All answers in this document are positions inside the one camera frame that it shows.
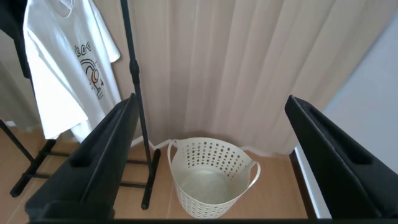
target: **light brown floor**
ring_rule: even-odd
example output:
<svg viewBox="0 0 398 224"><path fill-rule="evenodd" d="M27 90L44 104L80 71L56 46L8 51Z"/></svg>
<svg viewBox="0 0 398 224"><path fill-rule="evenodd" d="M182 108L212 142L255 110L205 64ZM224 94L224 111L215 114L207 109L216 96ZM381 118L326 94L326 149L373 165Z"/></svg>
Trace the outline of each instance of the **light brown floor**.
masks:
<svg viewBox="0 0 398 224"><path fill-rule="evenodd" d="M39 131L12 131L34 156L45 143ZM72 152L77 146L76 143L57 141L53 151ZM165 153L166 148L163 148L149 209L141 210L143 189L120 187L114 204L115 218L192 218L178 202ZM248 154L260 163L261 176L221 218L306 218L289 158L259 157L250 152ZM132 148L129 157L144 160L143 145ZM40 166L40 171L51 174L64 160L64 157L48 156ZM32 179L20 196L12 198L9 195L9 191L28 165L27 159L0 131L0 223L28 222L24 204L45 180ZM147 175L146 166L126 164L123 181L145 183Z"/></svg>

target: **cartoon character print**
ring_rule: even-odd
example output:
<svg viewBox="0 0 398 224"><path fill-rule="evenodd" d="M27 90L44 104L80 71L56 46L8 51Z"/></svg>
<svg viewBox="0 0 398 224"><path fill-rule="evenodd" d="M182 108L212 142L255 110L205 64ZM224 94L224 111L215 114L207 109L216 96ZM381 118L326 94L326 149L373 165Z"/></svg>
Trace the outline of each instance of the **cartoon character print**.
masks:
<svg viewBox="0 0 398 224"><path fill-rule="evenodd" d="M81 47L75 46L75 53L77 57L81 57L87 54L87 51L91 52L91 45L87 42L86 45L81 45ZM86 73L88 80L90 81L90 87L96 93L97 99L101 99L104 96L102 86L104 86L104 81L100 77L100 71L98 70L97 61L94 62L90 58L84 58L80 60L81 67Z"/></svg>

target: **laundry basket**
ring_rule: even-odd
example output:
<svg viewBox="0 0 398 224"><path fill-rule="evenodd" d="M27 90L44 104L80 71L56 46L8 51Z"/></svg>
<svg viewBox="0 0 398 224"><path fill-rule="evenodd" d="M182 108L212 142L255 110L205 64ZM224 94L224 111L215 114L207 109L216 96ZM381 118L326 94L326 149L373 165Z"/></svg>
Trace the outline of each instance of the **laundry basket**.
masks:
<svg viewBox="0 0 398 224"><path fill-rule="evenodd" d="M170 158L172 145L177 147ZM217 139L173 140L167 149L178 199L194 218L218 218L245 193L260 176L260 165L240 148ZM257 174L250 182L250 171Z"/></svg>

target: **shirt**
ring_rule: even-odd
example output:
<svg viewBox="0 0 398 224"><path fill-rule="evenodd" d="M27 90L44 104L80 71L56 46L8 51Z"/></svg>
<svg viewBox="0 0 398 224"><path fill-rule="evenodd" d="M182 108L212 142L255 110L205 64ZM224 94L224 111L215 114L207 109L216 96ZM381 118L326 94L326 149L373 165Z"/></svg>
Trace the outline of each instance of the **shirt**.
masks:
<svg viewBox="0 0 398 224"><path fill-rule="evenodd" d="M121 101L100 12L92 0L29 0L23 31L45 138L72 129L82 142Z"/></svg>

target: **curtain fold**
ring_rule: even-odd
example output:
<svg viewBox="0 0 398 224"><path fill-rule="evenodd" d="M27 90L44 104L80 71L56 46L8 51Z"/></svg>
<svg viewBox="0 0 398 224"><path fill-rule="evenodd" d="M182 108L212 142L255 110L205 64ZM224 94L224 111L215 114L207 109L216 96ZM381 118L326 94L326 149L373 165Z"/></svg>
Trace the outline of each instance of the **curtain fold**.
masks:
<svg viewBox="0 0 398 224"><path fill-rule="evenodd" d="M287 97L324 108L397 7L397 0L129 1L150 140L209 136L290 153L297 140ZM131 89L126 75L116 72L122 94Z"/></svg>

